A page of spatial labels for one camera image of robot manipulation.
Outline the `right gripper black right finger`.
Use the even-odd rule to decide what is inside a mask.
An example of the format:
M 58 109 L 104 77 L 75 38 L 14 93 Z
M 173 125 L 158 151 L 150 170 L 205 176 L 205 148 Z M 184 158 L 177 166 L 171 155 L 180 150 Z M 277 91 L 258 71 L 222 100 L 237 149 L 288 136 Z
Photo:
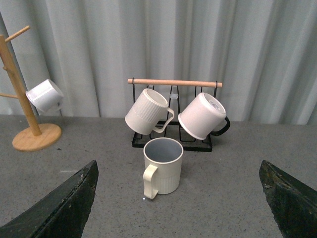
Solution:
M 317 236 L 317 191 L 263 160 L 259 177 L 280 232 L 284 238 Z

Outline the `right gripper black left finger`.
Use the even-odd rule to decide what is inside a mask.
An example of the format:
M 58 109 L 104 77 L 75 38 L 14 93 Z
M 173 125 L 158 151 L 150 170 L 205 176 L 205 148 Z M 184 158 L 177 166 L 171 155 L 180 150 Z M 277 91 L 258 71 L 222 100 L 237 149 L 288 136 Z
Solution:
M 92 160 L 24 213 L 0 228 L 2 238 L 80 238 L 94 202 L 98 165 Z

